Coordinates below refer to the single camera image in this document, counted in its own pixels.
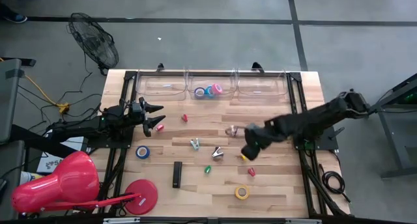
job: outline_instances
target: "gray floor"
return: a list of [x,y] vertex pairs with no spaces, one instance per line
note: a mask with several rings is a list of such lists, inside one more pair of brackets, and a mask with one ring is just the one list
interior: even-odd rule
[[[417,20],[417,0],[295,0],[301,20]],[[91,16],[136,18],[291,19],[287,0],[6,0],[29,16]],[[121,61],[117,68],[239,67],[260,62],[267,70],[300,70],[292,25],[214,25],[102,23],[116,41]],[[318,71],[326,100],[355,88],[369,103],[415,73],[417,27],[314,27],[300,28],[308,68]],[[0,22],[0,54],[31,57],[38,61],[25,71],[53,99],[76,90],[85,71],[83,53],[66,23]],[[68,102],[102,91],[105,77],[88,60],[94,74],[82,94]],[[26,80],[24,87],[35,91]],[[37,105],[45,103],[32,99]],[[72,107],[73,114],[95,106],[91,98]],[[46,114],[52,121],[56,110]],[[39,110],[18,98],[15,123],[30,127],[40,121]],[[338,136],[343,177],[358,217],[416,222],[417,177],[381,180],[395,169],[379,119],[344,120]],[[34,131],[42,130],[46,124]]]

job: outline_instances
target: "yellow tape roll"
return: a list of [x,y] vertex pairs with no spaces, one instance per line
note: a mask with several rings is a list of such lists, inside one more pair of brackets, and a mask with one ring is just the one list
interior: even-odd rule
[[235,190],[235,195],[240,200],[247,199],[249,197],[248,187],[245,185],[237,187]]

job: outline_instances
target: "fan grille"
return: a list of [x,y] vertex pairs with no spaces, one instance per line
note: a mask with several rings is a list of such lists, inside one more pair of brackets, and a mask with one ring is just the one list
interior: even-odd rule
[[78,45],[99,67],[116,66],[119,62],[119,54],[114,42],[90,16],[79,12],[73,13],[68,25]]

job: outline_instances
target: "transparent container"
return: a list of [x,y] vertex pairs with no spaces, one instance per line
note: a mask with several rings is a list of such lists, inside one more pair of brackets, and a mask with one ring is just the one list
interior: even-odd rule
[[242,77],[238,75],[237,91],[243,96],[282,96],[288,92],[285,71],[276,76]]
[[[236,93],[237,83],[237,68],[234,68],[224,76],[217,76],[216,74],[213,74],[213,76],[201,76],[198,71],[190,71],[187,90],[193,100],[231,100]],[[204,89],[203,95],[199,94],[201,89]]]
[[136,76],[136,92],[147,101],[181,101],[187,95],[188,69],[181,76]]

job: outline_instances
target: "wooden tabletop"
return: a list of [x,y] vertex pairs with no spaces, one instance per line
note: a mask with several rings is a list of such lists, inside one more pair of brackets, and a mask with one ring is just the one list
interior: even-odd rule
[[[119,104],[125,72],[109,71],[102,108]],[[318,73],[301,72],[301,75],[308,108],[323,104]],[[236,138],[224,132],[230,125],[245,126],[251,122],[262,125],[266,119],[291,113],[285,82],[280,78],[241,77],[239,91],[233,92],[235,81],[228,77],[190,77],[189,90],[184,90],[182,77],[141,78],[137,99],[144,96],[150,104],[164,106],[151,116],[166,115],[162,121],[165,128],[162,132],[152,131],[149,138],[143,135],[141,126],[135,129],[124,166],[121,193],[135,180],[154,182],[158,188],[158,203],[146,216],[308,216],[300,160],[292,140],[273,143],[254,161],[242,161],[238,158],[241,147],[245,145],[242,132]],[[219,83],[225,94],[216,100],[195,100],[193,90],[209,83]],[[180,119],[183,114],[188,116],[187,123]],[[190,140],[196,137],[201,145],[198,151],[190,144]],[[149,158],[141,160],[136,157],[135,150],[139,145],[150,148]],[[213,161],[211,154],[215,147],[222,148],[222,161]],[[102,148],[91,155],[101,181],[108,153],[108,149]],[[338,161],[331,153],[317,151],[317,158],[326,171],[340,173]],[[174,161],[183,164],[180,189],[172,188]],[[212,170],[206,175],[204,170],[208,165]],[[250,167],[254,168],[255,177],[248,174]],[[235,197],[235,188],[240,185],[247,185],[250,191],[250,196],[244,201]],[[315,208],[319,212],[317,192],[312,184],[311,187]],[[343,211],[349,213],[349,205],[343,196],[330,195]]]

